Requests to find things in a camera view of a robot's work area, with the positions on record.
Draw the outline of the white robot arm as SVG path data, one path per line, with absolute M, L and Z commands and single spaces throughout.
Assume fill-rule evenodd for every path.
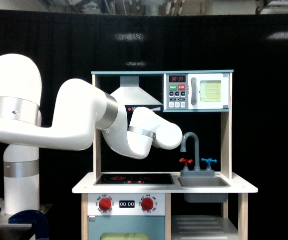
M 101 130 L 116 153 L 144 159 L 151 147 L 172 150 L 182 141 L 174 123 L 145 107 L 128 119 L 113 96 L 77 78 L 60 87 L 50 127 L 40 126 L 41 76 L 36 64 L 20 54 L 0 56 L 0 142 L 27 148 L 85 150 Z

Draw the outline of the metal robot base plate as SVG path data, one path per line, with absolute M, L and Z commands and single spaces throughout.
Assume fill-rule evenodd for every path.
M 51 203 L 46 203 L 46 204 L 41 204 L 39 207 L 39 211 L 42 212 L 44 215 L 47 214 L 47 212 L 51 209 L 53 204 Z M 14 228 L 14 227 L 31 227 L 31 223 L 8 223 L 9 218 L 12 216 L 12 214 L 6 214 L 4 211 L 0 211 L 0 228 Z

